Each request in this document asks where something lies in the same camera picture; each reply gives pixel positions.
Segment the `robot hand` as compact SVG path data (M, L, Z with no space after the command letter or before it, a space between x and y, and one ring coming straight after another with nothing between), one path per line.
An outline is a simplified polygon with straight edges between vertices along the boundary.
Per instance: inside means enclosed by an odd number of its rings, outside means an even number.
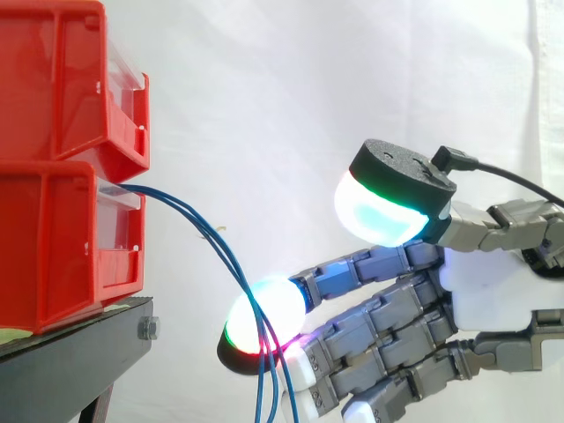
M365 141L335 193L368 248L254 286L260 345L239 298L218 342L239 375L275 377L287 421L396 422L481 370L541 370L563 337L563 201L442 146Z

